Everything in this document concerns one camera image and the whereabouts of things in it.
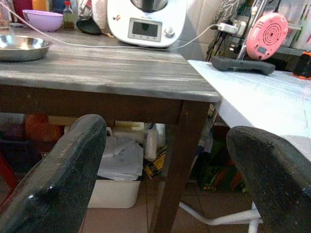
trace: metal bowl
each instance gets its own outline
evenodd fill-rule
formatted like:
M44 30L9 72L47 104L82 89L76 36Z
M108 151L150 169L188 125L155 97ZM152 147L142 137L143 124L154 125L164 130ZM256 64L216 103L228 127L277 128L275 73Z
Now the metal bowl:
M0 61L25 62L45 57L51 42L19 35L0 35Z

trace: appliance knob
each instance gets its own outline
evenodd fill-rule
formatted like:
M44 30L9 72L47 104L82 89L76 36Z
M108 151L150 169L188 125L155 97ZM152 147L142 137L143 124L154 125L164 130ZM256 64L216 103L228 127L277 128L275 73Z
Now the appliance knob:
M164 30L164 34L168 38L172 38L175 35L175 32L172 27L168 27Z

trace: dark wooden table leg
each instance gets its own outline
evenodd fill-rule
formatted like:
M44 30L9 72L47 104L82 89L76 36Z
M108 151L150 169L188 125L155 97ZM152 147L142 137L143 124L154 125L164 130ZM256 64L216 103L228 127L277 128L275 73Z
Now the dark wooden table leg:
M190 167L204 122L207 117L208 103L185 101L169 156L167 172L159 183L155 208L149 233L170 233L184 193Z

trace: white storage box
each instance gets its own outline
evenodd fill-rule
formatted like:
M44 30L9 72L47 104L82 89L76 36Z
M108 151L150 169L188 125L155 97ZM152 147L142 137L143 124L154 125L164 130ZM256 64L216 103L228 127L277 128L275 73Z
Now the white storage box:
M88 208L130 208L141 181L96 180Z

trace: black remote control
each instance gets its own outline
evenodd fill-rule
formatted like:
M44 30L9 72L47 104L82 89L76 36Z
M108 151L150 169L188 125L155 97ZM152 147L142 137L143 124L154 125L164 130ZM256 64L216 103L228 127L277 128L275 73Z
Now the black remote control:
M238 68L268 75L276 69L275 65L267 62L236 60L220 56L212 57L211 62L216 69L223 71Z

